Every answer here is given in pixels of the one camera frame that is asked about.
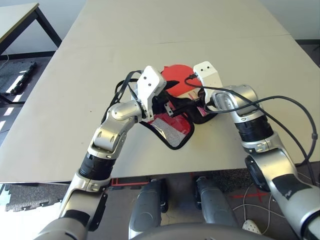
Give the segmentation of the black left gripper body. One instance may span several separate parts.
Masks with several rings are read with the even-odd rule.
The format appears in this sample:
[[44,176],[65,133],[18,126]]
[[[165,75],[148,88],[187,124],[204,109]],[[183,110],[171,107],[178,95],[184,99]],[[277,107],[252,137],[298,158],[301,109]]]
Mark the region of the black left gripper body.
[[171,95],[162,90],[159,95],[152,98],[152,112],[154,115],[168,114],[170,117],[174,115]]

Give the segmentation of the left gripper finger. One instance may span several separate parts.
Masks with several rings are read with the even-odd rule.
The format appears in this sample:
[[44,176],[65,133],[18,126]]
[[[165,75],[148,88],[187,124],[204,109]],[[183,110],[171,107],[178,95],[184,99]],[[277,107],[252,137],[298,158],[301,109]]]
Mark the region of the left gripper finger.
[[182,105],[179,105],[175,110],[173,110],[172,113],[174,115],[180,115],[189,111],[193,106],[193,102],[183,103]]
[[164,87],[165,90],[168,90],[170,88],[173,88],[174,86],[178,85],[180,82],[177,80],[168,80],[166,82],[166,85]]

